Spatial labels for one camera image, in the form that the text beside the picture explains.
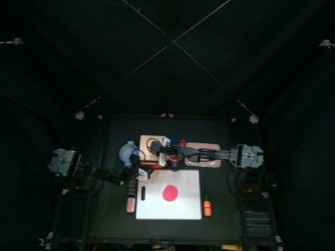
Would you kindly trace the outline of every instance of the black curtain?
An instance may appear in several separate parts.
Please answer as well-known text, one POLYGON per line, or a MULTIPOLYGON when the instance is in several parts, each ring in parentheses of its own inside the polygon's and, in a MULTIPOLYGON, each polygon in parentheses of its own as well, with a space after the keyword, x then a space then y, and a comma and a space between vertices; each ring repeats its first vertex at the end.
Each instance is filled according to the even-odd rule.
POLYGON ((280 184, 284 243, 334 250, 335 48, 318 46, 335 39, 332 1, 127 3, 138 12, 124 1, 1 1, 0 41, 26 45, 0 44, 0 245, 30 250, 46 237, 46 165, 102 97, 86 115, 248 116, 243 102, 280 184))

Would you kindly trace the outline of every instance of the metal rod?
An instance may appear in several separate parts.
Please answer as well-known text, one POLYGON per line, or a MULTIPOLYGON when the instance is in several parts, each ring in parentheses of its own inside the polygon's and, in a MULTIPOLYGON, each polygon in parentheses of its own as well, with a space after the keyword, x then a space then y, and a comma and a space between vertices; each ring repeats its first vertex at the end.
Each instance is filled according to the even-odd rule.
POLYGON ((194 28, 196 28, 228 3, 231 0, 226 1, 176 39, 178 41, 194 28))

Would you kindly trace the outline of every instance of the red object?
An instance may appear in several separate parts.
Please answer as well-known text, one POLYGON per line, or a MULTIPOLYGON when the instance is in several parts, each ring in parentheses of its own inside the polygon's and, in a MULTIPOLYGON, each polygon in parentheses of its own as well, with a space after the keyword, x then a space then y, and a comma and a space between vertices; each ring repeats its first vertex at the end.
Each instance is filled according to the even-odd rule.
POLYGON ((135 198, 128 197, 127 201, 127 213, 134 213, 135 212, 135 198))
POLYGON ((180 140, 179 146, 182 146, 182 147, 186 146, 186 140, 180 140))
POLYGON ((160 166, 158 163, 142 163, 143 167, 151 168, 151 169, 162 169, 163 166, 160 166))
POLYGON ((178 197, 178 189, 174 185, 167 185, 164 192, 163 192, 163 197, 167 201, 174 201, 178 197))
POLYGON ((210 200, 204 201, 204 216, 211 217, 212 216, 212 204, 210 200))

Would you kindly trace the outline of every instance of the black table surface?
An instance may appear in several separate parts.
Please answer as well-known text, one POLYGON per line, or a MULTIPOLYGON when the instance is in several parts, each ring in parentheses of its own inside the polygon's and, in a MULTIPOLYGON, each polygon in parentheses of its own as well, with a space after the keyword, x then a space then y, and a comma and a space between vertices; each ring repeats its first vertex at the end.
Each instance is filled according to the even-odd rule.
MULTIPOLYGON (((119 172, 124 168, 119 149, 127 141, 135 141, 139 146, 143 134, 164 135, 188 142, 215 143, 227 150, 239 143, 259 143, 256 126, 246 118, 232 121, 231 118, 112 116, 104 117, 99 124, 87 123, 78 131, 78 148, 88 161, 119 172)), ((211 196, 211 218, 203 216, 202 220, 136 220, 136 213, 126 212, 127 185, 116 186, 104 182, 99 194, 90 202, 83 198, 71 198, 71 195, 60 196, 62 206, 55 227, 60 238, 84 237, 88 242, 116 243, 150 243, 152 239, 167 239, 182 244, 239 243, 238 203, 227 184, 232 165, 223 162, 216 169, 182 168, 199 170, 200 193, 208 192, 211 196)))

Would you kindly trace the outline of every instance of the robotic arm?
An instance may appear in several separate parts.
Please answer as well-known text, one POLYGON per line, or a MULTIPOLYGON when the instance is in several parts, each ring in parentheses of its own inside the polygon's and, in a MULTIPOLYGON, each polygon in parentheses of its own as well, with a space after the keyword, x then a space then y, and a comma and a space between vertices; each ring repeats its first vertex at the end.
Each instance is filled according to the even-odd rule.
POLYGON ((159 141, 154 141, 150 150, 156 155, 164 153, 180 159, 188 158, 192 162, 200 162, 200 160, 230 160, 239 168, 251 167, 256 169, 263 164, 263 150, 260 147, 243 144, 239 144, 231 150, 211 150, 186 146, 163 146, 159 141))

